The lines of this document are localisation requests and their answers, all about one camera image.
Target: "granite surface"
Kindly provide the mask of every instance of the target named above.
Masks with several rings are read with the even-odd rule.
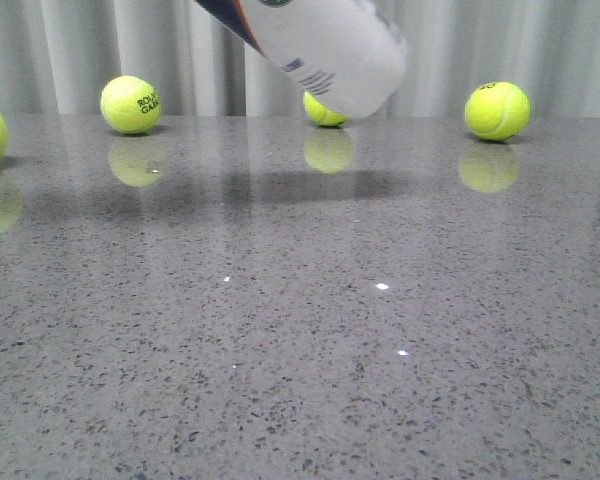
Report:
[[[600,479],[600,119],[6,118],[0,479]]]

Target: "table surface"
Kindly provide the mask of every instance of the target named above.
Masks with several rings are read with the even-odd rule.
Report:
[[[600,478],[600,119],[7,121],[0,479]]]

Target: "plastic bottle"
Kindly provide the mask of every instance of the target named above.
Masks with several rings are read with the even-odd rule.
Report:
[[[343,115],[371,115],[404,78],[406,42],[370,0],[196,1]]]

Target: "tennis ball seam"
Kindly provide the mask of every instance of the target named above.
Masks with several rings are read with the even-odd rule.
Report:
[[[500,119],[500,123],[498,123],[498,125],[496,125],[491,130],[477,130],[476,129],[475,132],[479,133],[480,135],[493,135],[498,130],[500,130],[503,125],[506,124],[507,120],[509,119],[509,101],[511,99],[511,96],[513,95],[513,93],[516,90],[516,86],[513,85],[512,83],[509,83],[508,87],[509,87],[509,91],[504,96],[504,102],[503,102],[504,109],[502,112],[502,118]]]

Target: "gray background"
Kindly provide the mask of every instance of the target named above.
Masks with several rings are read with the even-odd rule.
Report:
[[[379,115],[459,115],[504,79],[536,115],[600,117],[600,0],[377,3],[411,51]],[[3,111],[96,113],[121,73],[152,82],[167,114],[301,114],[300,89],[192,0],[0,0]]]

